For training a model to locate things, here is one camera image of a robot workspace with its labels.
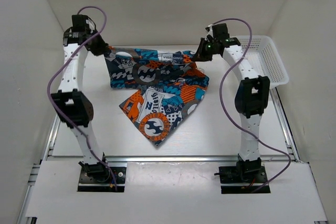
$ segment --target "cable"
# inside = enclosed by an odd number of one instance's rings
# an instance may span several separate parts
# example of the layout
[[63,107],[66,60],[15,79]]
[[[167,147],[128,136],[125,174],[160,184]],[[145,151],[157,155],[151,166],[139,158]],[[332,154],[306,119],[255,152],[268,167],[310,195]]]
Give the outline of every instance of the cable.
[[101,180],[97,180],[97,179],[96,179],[96,181],[99,182],[99,183],[104,183],[104,182],[106,182],[106,181],[110,178],[110,176],[111,176],[111,173],[110,173],[110,171],[109,171],[109,176],[108,176],[105,180],[101,181]]
[[255,181],[256,181],[256,178],[254,178],[248,186],[243,186],[242,189],[250,188],[254,184]]
[[250,47],[251,45],[251,41],[252,41],[252,29],[251,29],[251,26],[244,20],[240,19],[240,18],[225,18],[225,19],[221,19],[215,23],[213,23],[213,25],[216,25],[218,23],[221,23],[221,22],[224,22],[224,21],[228,21],[228,20],[236,20],[236,21],[240,21],[240,22],[243,22],[247,27],[248,27],[248,30],[249,30],[249,40],[248,40],[248,43],[247,43],[247,46],[246,46],[246,49],[242,55],[242,57],[235,63],[233,64],[227,71],[226,73],[224,74],[222,80],[221,80],[221,83],[220,83],[220,86],[219,86],[219,99],[220,99],[220,103],[222,105],[222,108],[224,110],[224,113],[226,114],[227,118],[233,123],[234,126],[236,126],[238,129],[240,129],[241,131],[243,132],[246,132],[247,134],[250,134],[251,136],[253,136],[260,144],[262,144],[263,146],[269,148],[270,150],[273,150],[273,151],[276,151],[276,152],[279,152],[281,154],[284,154],[288,157],[288,164],[279,172],[277,173],[274,177],[270,178],[269,180],[267,180],[265,183],[263,183],[261,186],[259,186],[258,188],[256,188],[254,191],[252,191],[251,193],[255,193],[257,191],[259,191],[260,189],[262,189],[264,186],[266,186],[268,183],[270,183],[271,181],[273,181],[274,179],[276,179],[277,177],[279,177],[289,166],[290,166],[290,163],[291,163],[291,158],[290,156],[281,151],[281,150],[278,150],[276,148],[273,148],[267,144],[265,144],[263,141],[261,141],[259,139],[259,137],[257,137],[254,133],[252,133],[251,131],[248,131],[246,129],[244,129],[243,127],[241,127],[240,125],[238,125],[233,119],[232,117],[230,116],[230,114],[228,113],[226,107],[225,107],[225,104],[224,104],[224,101],[223,101],[223,83],[224,83],[224,80],[225,78],[227,77],[227,75],[231,72],[231,70],[233,70],[237,65],[239,65],[242,60],[245,59],[245,56],[246,56],[246,53],[247,53],[247,50],[248,48]]
[[95,159],[101,163],[102,165],[104,165],[108,170],[109,170],[109,173],[111,174],[112,176],[112,180],[111,180],[111,184],[114,184],[115,185],[115,190],[118,191],[118,188],[117,188],[117,180],[115,179],[115,175],[112,171],[112,169],[110,168],[110,166],[103,162],[99,157],[97,157],[97,155],[93,152],[93,150],[91,149],[91,145],[90,145],[90,142],[89,142],[89,136],[85,134],[84,131],[82,131],[69,117],[67,117],[67,115],[65,115],[63,113],[63,111],[57,106],[57,104],[53,101],[53,98],[51,97],[51,84],[52,82],[56,79],[56,77],[63,72],[63,70],[70,64],[70,62],[72,61],[72,59],[74,58],[74,56],[79,52],[79,50],[85,46],[87,43],[89,43],[91,40],[93,40],[95,37],[97,37],[98,35],[100,35],[104,28],[105,28],[105,25],[106,25],[106,22],[107,22],[107,15],[106,13],[99,7],[96,7],[96,6],[85,6],[83,8],[81,8],[77,14],[79,14],[82,10],[84,9],[87,9],[87,8],[93,8],[93,9],[97,9],[99,11],[101,11],[101,13],[104,15],[104,23],[101,27],[101,29],[94,35],[92,35],[90,38],[88,38],[87,40],[85,40],[73,53],[72,55],[70,56],[70,58],[67,60],[67,62],[53,75],[53,77],[50,79],[50,81],[48,82],[48,86],[47,86],[47,95],[48,95],[48,98],[49,98],[49,101],[51,102],[51,104],[53,105],[53,107],[55,108],[55,110],[58,112],[59,115],[61,115],[65,121],[67,121],[70,125],[72,125],[75,129],[77,129],[79,131],[80,134],[84,135],[85,136],[85,139],[86,139],[86,145],[88,146],[88,149],[90,150],[90,153],[92,154],[92,156],[95,157]]

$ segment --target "white panel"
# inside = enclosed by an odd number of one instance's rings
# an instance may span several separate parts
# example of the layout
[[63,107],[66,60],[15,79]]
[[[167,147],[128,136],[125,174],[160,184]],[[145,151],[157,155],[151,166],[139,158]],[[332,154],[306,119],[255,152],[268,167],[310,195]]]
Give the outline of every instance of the white panel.
[[[42,163],[27,216],[59,223],[313,224],[326,220],[307,164],[292,164],[271,194],[222,195],[218,163],[129,163],[124,193],[79,193],[79,165]],[[265,165],[275,175],[283,162]]]
[[[196,46],[150,46],[171,52],[196,50]],[[88,55],[84,70],[83,90],[92,102],[95,117],[93,130],[106,155],[237,155],[240,147],[240,130],[227,119],[219,101],[219,83],[228,64],[219,55],[211,62],[198,62],[209,76],[209,86],[204,100],[196,110],[166,138],[158,148],[147,140],[119,108],[119,104],[136,90],[112,90],[105,60],[102,56]],[[234,106],[238,81],[231,73],[224,83],[223,97],[228,111],[240,124]],[[287,151],[275,108],[270,99],[260,124],[260,139],[267,144]],[[260,146],[263,155],[279,153]],[[81,156],[79,145],[70,130],[62,124],[56,139],[54,156]]]
[[14,223],[54,116],[48,79],[62,63],[46,0],[0,0],[0,223]]
[[[251,23],[254,34],[269,30],[285,0],[49,0],[66,29],[70,15],[85,5],[106,10],[104,33],[112,45],[194,45],[204,27],[222,18],[240,17]],[[101,14],[87,11],[100,26]],[[230,33],[247,34],[243,25],[230,23]]]
[[289,75],[279,88],[299,153],[336,223],[336,0],[288,0],[270,33]]

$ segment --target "circular logo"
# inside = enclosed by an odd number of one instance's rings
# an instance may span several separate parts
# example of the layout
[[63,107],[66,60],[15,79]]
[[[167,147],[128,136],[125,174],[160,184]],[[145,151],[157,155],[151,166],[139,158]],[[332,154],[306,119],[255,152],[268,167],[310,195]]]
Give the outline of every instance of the circular logo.
[[169,128],[169,121],[163,113],[146,115],[139,125],[139,131],[154,142],[164,139],[169,132]]
[[199,99],[194,99],[190,102],[187,102],[186,105],[182,108],[182,118],[186,118],[188,115],[191,114],[196,108],[196,106],[199,104],[200,100]]
[[160,81],[160,70],[136,64],[132,69],[134,80],[141,85],[155,85]]

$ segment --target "white wall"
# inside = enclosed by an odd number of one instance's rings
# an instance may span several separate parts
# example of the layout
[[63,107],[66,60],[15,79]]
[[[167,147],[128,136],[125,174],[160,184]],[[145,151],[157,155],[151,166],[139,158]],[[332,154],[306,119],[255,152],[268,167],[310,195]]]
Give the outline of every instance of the white wall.
[[0,0],[0,223],[16,221],[52,123],[46,86],[62,63],[46,0]]
[[299,154],[336,223],[336,0],[288,0],[270,35],[290,78],[279,92]]
[[[104,39],[113,45],[195,45],[205,35],[204,27],[227,17],[244,18],[255,34],[269,30],[285,0],[48,0],[63,28],[70,15],[85,5],[106,10],[108,25]],[[87,12],[97,25],[97,11]],[[232,35],[247,34],[233,22]]]

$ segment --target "patterned cloth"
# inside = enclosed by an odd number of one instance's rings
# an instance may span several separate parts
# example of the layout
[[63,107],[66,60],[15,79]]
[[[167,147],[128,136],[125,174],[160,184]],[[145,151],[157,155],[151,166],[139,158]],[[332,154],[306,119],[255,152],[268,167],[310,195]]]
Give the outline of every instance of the patterned cloth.
[[159,145],[203,99],[209,77],[191,61],[193,53],[109,47],[104,54],[114,89],[139,89],[120,108]]

